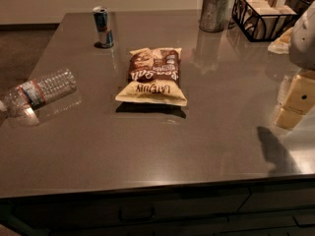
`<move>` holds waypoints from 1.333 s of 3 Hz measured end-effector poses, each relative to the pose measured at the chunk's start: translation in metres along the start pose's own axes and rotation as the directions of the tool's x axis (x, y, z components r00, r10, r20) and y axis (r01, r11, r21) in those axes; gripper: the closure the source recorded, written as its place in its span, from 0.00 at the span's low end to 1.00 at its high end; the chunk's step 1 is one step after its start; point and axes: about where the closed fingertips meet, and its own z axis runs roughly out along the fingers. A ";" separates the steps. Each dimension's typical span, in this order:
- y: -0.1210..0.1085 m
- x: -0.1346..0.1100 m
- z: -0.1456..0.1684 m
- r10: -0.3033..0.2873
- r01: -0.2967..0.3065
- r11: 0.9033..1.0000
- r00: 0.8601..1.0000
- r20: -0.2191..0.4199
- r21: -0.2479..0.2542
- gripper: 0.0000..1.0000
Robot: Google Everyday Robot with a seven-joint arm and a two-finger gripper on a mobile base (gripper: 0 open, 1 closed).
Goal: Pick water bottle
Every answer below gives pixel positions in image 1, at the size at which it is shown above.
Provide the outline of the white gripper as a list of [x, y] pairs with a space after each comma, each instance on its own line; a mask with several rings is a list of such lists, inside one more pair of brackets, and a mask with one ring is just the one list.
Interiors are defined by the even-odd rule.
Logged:
[[283, 78], [275, 125], [292, 130], [315, 106], [315, 2], [293, 27], [289, 60], [303, 70]]

